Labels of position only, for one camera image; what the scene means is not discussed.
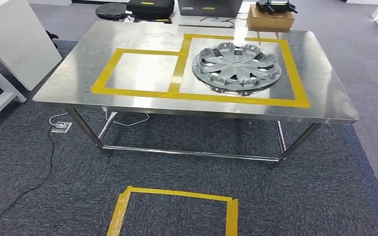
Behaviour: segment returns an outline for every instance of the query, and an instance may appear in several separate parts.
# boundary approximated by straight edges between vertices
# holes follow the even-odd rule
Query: yellow tape outline
[[[210,39],[223,39],[234,40],[233,36],[221,35],[206,35],[206,34],[185,34],[181,49],[178,52],[173,51],[152,51],[152,50],[137,50],[137,49],[124,49],[117,48],[108,63],[105,65],[98,79],[91,87],[91,91],[95,94],[107,95],[122,95],[122,96],[139,96],[139,97],[154,97],[154,98],[168,98],[168,99],[182,99],[182,100],[197,100],[197,101],[210,101],[210,102],[228,102],[228,103],[244,103],[268,106],[284,106],[284,107],[298,107],[309,108],[311,107],[307,99],[305,90],[299,78],[296,69],[295,61],[290,52],[289,43],[284,39],[270,39],[270,38],[251,38],[246,37],[246,41],[253,42],[272,42],[278,43],[282,58],[285,63],[288,79],[290,81],[292,92],[295,99],[278,99],[278,98],[253,98],[253,97],[233,97],[221,95],[203,95],[194,93],[180,93],[180,86],[182,84],[183,73],[185,71],[188,53],[193,38],[210,38]],[[117,66],[121,56],[125,53],[129,54],[147,54],[147,55],[164,55],[164,56],[177,56],[177,62],[173,71],[173,76],[170,81],[170,86],[167,92],[161,91],[141,91],[132,89],[120,88],[106,88],[105,85],[109,80],[110,75]]]
[[[151,189],[151,188],[137,188],[133,186],[127,186],[125,191],[118,196],[117,204],[115,205],[114,213],[112,214],[112,220],[109,224],[107,236],[119,236],[121,227],[124,221],[126,207],[129,202],[131,193],[152,193],[182,196],[190,198],[202,198],[215,201],[226,202],[226,215],[225,215],[225,236],[237,236],[238,232],[238,200],[231,197],[210,195],[203,193],[192,193],[176,190],[163,190],[163,189]]]

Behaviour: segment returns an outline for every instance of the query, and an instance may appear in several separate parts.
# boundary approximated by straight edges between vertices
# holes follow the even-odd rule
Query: stool
[[[101,5],[95,10],[96,15],[104,20],[112,21],[115,17],[123,14],[126,10],[126,5],[122,3],[107,3]]]

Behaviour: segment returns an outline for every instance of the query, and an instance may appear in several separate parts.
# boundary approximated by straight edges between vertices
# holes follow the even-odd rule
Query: power cord
[[[129,13],[122,13],[118,16],[116,16],[112,21],[124,21],[125,19],[129,19],[130,17],[134,18],[134,22],[141,22],[141,19],[139,17],[137,17],[136,15],[133,15],[133,14],[129,14]]]
[[[218,19],[218,17],[210,17],[210,16],[208,16],[208,17],[205,17],[205,18],[201,19],[200,21],[203,21],[203,20],[206,20],[206,19],[210,19],[210,18],[213,18],[214,19],[213,21],[215,21],[215,20]]]
[[[203,21],[203,20],[206,20],[206,19],[213,19],[211,22],[214,22],[214,21],[218,20],[218,17],[209,16],[209,17],[202,18],[200,21]],[[239,20],[242,20],[242,21],[246,20],[246,19],[243,19],[243,18],[233,17],[233,18],[230,18],[230,19],[227,19],[227,20],[223,20],[221,22],[230,22],[232,25],[229,26],[229,28],[232,28],[232,27],[235,27],[235,23],[231,21],[231,20],[234,20],[234,19],[239,19]]]
[[[105,112],[105,120],[108,120],[108,109],[106,108],[106,107],[102,107],[102,110]],[[147,114],[147,113],[144,113],[144,114],[146,114],[146,116],[147,116],[147,118],[145,118],[144,120],[140,120],[140,121],[138,121],[138,122],[136,122],[136,123],[132,123],[132,124],[122,124],[122,123],[119,123],[119,122],[116,122],[116,121],[113,121],[113,123],[115,123],[115,124],[119,124],[119,125],[122,125],[122,126],[126,126],[126,127],[130,127],[130,126],[133,126],[133,125],[136,125],[136,124],[139,124],[139,123],[143,123],[143,122],[145,122],[145,121],[148,121],[149,119],[150,119],[150,116],[149,116],[149,114]]]
[[[60,114],[60,115],[52,116],[52,117],[50,117],[50,118],[48,119],[48,122],[50,123],[50,125],[56,125],[56,124],[59,124],[60,122],[52,123],[51,121],[52,121],[54,118],[56,118],[56,117],[62,117],[62,116],[65,116],[65,115],[67,115],[67,114],[68,114],[68,112],[63,113],[63,114]]]
[[[44,184],[44,182],[46,182],[46,181],[50,178],[50,176],[51,176],[51,172],[52,172],[52,170],[53,170],[53,155],[54,155],[54,142],[53,142],[53,140],[51,139],[51,136],[50,136],[50,131],[51,131],[52,128],[53,128],[53,126],[51,126],[50,129],[49,129],[48,132],[47,132],[47,137],[50,139],[52,149],[51,149],[51,155],[50,155],[50,170],[49,170],[49,172],[48,172],[46,178],[44,178],[44,180],[43,180],[40,184],[38,184],[36,187],[34,187],[34,188],[30,189],[30,190],[27,190],[27,191],[25,191],[24,193],[22,193],[21,195],[19,195],[19,196],[15,199],[15,201],[14,201],[9,207],[7,207],[5,210],[3,210],[3,211],[0,213],[0,218],[3,216],[3,214],[5,214],[5,212],[7,212],[9,209],[11,209],[11,208],[17,203],[17,201],[18,201],[19,199],[21,199],[23,196],[25,196],[25,195],[28,194],[29,192],[34,191],[34,190],[38,189],[39,187],[41,187],[41,186]]]

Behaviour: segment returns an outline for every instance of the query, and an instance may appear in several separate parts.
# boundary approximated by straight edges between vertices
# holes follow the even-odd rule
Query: black cable
[[[234,17],[234,18],[229,18],[228,20],[225,20],[225,21],[230,21],[230,20],[234,20],[234,19],[246,20],[246,19],[243,19],[243,18]]]
[[[46,178],[40,184],[38,184],[36,187],[34,187],[30,190],[27,190],[23,194],[19,195],[9,207],[7,207],[5,210],[3,210],[0,213],[0,218],[3,216],[3,214],[5,214],[5,212],[7,212],[9,209],[11,209],[11,207],[13,207],[21,197],[25,196],[27,193],[29,193],[31,191],[38,189],[39,187],[41,187],[44,184],[45,181],[47,181],[50,178],[51,171],[53,170],[53,154],[54,154],[54,142],[53,142],[53,140],[51,139],[51,136],[50,136],[50,131],[51,131],[52,128],[53,128],[53,125],[50,127],[50,129],[47,132],[47,136],[50,139],[52,148],[51,148],[51,155],[50,155],[50,171],[48,172]]]
[[[125,18],[132,17],[134,18],[134,22],[140,22],[141,19],[138,18],[137,16],[129,13],[121,13],[120,15],[114,17],[112,21],[120,21],[120,20],[125,20]]]
[[[232,22],[232,21],[226,20],[226,21],[221,21],[221,22],[230,22],[232,25],[231,25],[231,26],[228,26],[228,28],[235,27],[235,23]]]
[[[200,20],[200,21],[203,21],[203,20],[206,20],[206,19],[209,19],[209,18],[214,18],[214,20],[217,20],[217,19],[218,19],[218,17],[211,17],[211,16],[208,16],[208,17],[202,18],[202,20]]]

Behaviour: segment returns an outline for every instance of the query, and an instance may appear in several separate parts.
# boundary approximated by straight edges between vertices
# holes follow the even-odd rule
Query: table top
[[[282,75],[248,96],[217,93],[192,72],[206,47],[253,44],[276,55]],[[309,31],[96,22],[34,101],[64,108],[351,124],[358,114]]]

